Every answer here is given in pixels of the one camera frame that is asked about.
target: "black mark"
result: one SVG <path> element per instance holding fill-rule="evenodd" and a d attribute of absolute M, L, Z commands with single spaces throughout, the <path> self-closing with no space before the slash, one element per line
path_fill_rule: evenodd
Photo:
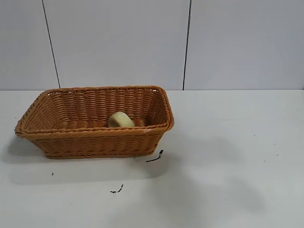
<path fill-rule="evenodd" d="M 111 193 L 119 193 L 122 189 L 123 189 L 123 184 L 122 184 L 122 186 L 120 187 L 120 189 L 118 190 L 118 191 L 110 191 Z"/>
<path fill-rule="evenodd" d="M 160 155 L 158 156 L 158 158 L 155 158 L 155 159 L 152 159 L 152 160 L 149 160 L 149 161 L 146 161 L 146 162 L 153 162 L 153 161 L 156 161 L 156 160 L 160 159 L 162 157 L 162 153 L 163 153 L 163 150 L 160 151 Z"/>

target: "brown wicker basket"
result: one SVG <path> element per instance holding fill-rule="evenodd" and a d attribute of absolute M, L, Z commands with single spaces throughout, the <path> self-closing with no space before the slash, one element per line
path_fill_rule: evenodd
<path fill-rule="evenodd" d="M 135 127 L 108 128 L 118 111 Z M 52 159 L 135 157 L 153 153 L 173 124 L 166 92 L 157 86 L 66 88 L 43 92 L 15 132 Z"/>

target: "white table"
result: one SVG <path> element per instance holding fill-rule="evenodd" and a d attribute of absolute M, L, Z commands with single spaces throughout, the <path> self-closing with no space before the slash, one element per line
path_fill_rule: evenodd
<path fill-rule="evenodd" d="M 155 154 L 83 160 L 14 136 L 39 93 L 0 92 L 1 228 L 304 227 L 304 91 L 169 91 Z"/>

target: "woven basket wall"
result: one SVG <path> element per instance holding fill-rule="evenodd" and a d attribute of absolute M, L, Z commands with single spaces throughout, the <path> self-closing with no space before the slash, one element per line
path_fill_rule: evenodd
<path fill-rule="evenodd" d="M 118 111 L 135 127 L 108 128 Z M 135 157 L 153 153 L 173 124 L 166 92 L 157 86 L 66 88 L 43 92 L 15 132 L 52 159 Z"/>

